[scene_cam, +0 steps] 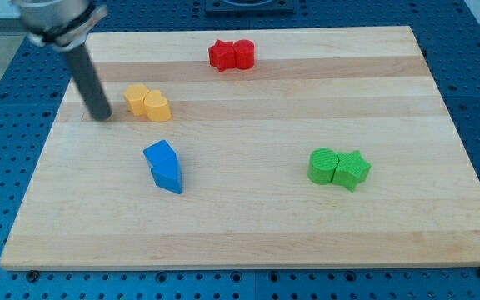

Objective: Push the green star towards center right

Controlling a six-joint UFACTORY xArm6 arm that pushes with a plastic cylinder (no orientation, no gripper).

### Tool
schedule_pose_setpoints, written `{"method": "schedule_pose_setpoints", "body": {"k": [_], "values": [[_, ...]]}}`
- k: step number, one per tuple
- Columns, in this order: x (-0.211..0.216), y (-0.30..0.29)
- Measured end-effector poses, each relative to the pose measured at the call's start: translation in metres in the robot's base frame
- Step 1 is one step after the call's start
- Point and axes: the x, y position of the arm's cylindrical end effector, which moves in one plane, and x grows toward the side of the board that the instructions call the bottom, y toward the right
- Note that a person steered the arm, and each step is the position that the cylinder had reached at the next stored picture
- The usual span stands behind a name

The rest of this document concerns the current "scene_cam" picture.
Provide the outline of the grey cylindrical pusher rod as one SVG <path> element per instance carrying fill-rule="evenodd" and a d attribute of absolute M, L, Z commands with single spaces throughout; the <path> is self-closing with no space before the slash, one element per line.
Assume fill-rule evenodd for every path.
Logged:
<path fill-rule="evenodd" d="M 86 46 L 81 44 L 62 56 L 90 117 L 95 121 L 108 120 L 113 111 Z"/>

